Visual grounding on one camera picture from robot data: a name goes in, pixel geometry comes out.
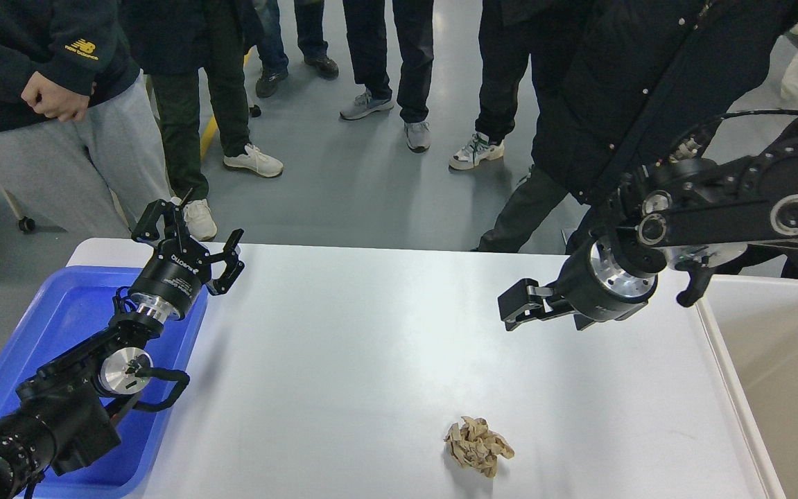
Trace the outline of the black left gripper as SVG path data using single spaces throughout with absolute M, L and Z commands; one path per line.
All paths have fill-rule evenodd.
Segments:
M 146 209 L 130 233 L 130 239 L 154 247 L 154 255 L 128 291 L 137 313 L 158 322 L 181 320 L 191 310 L 205 284 L 209 294 L 227 294 L 245 268 L 239 258 L 243 229 L 235 229 L 221 252 L 212 254 L 191 239 L 184 218 L 184 205 L 157 200 Z M 211 277 L 211 266 L 223 262 L 225 269 Z

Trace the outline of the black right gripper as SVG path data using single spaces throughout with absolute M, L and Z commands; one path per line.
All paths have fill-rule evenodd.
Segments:
M 513 331 L 532 320 L 573 315 L 582 331 L 594 323 L 624 320 L 648 304 L 658 276 L 627 269 L 608 237 L 590 240 L 570 256 L 557 281 L 541 286 L 522 278 L 497 298 L 501 321 Z M 554 296 L 554 310 L 546 300 Z

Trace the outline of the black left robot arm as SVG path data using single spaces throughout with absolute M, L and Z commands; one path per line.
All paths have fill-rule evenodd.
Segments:
M 106 328 L 17 386 L 19 407 L 0 418 L 0 498 L 31 497 L 47 470 L 90 466 L 121 443 L 117 426 L 129 411 L 167 410 L 189 386 L 188 373 L 155 366 L 146 344 L 167 320 L 185 319 L 203 288 L 227 293 L 245 265 L 242 229 L 213 253 L 190 236 L 185 208 L 164 200 L 146 206 L 132 239 L 153 255 L 132 285 L 114 292 Z

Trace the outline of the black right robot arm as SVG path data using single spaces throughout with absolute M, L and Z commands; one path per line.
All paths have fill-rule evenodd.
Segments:
M 798 110 L 792 115 L 760 154 L 725 164 L 704 158 L 726 113 L 687 130 L 668 157 L 624 174 L 588 210 L 554 282 L 522 279 L 498 297 L 506 331 L 566 315 L 579 331 L 627 319 L 667 268 L 689 275 L 675 299 L 690 307 L 748 246 L 798 250 Z

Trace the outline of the bystander clenched hand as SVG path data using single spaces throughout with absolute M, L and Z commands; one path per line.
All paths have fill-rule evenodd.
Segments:
M 28 79 L 21 99 L 35 114 L 60 122 L 84 120 L 90 104 L 90 96 L 76 94 L 37 71 Z

